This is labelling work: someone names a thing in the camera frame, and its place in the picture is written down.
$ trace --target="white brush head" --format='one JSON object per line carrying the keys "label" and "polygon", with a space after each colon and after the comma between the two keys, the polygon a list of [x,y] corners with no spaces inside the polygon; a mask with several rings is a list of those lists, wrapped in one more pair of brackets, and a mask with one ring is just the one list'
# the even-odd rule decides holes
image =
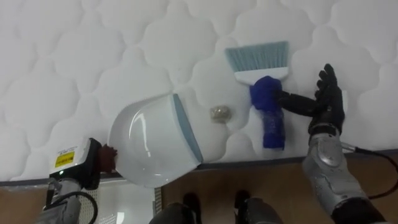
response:
{"label": "white brush head", "polygon": [[238,82],[247,85],[254,85],[260,78],[270,76],[275,79],[282,80],[289,74],[288,67],[266,68],[259,70],[248,70],[235,72],[235,78]]}

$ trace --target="white quilted mattress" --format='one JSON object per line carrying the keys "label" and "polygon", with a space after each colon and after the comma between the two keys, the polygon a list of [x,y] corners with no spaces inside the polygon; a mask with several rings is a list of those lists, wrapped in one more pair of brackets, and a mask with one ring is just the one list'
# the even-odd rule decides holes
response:
{"label": "white quilted mattress", "polygon": [[312,96],[331,63],[348,92],[342,140],[398,147],[396,0],[2,0],[0,180],[47,177],[70,141],[103,144],[126,105],[178,93],[187,113],[232,120],[203,125],[206,163],[304,156],[309,119],[285,113],[283,152],[262,149],[248,87],[237,83],[226,47],[288,40],[283,82]]}

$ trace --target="robotic hand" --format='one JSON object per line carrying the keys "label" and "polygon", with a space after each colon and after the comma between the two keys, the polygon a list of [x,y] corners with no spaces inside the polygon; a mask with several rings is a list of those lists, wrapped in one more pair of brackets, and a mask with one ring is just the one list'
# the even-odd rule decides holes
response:
{"label": "robotic hand", "polygon": [[100,172],[112,172],[116,154],[112,147],[102,146],[93,138],[62,150],[50,174],[46,205],[36,223],[79,223],[81,203],[77,196],[86,197],[92,204],[94,212],[89,224],[94,223],[98,206],[91,195],[81,190],[98,188]]}
{"label": "robotic hand", "polygon": [[331,65],[319,73],[316,100],[276,91],[286,110],[312,117],[308,155],[303,170],[322,208],[335,223],[378,223],[385,219],[372,205],[347,168],[340,142],[345,114],[343,98]]}

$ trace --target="black mechanical hand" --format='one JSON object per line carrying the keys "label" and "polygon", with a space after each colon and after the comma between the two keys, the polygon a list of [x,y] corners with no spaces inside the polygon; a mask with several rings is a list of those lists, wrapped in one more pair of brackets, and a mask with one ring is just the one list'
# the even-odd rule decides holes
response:
{"label": "black mechanical hand", "polygon": [[333,67],[326,64],[319,77],[320,80],[317,82],[319,90],[315,92],[316,100],[281,90],[275,91],[274,97],[283,109],[313,118],[308,127],[310,134],[314,134],[313,128],[318,124],[331,124],[341,133],[345,118],[343,97]]}
{"label": "black mechanical hand", "polygon": [[343,96],[337,85],[335,71],[330,64],[326,64],[324,70],[319,73],[317,82],[319,90],[315,92],[317,108],[308,132],[312,133],[314,126],[318,124],[332,124],[341,134],[345,114],[343,110]]}

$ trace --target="blue brush handle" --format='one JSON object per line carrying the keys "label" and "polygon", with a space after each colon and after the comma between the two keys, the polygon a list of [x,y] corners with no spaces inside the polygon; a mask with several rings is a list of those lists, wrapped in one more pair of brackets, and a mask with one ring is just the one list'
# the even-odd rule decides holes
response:
{"label": "blue brush handle", "polygon": [[264,125],[262,146],[266,149],[283,150],[285,148],[284,113],[282,110],[261,111]]}

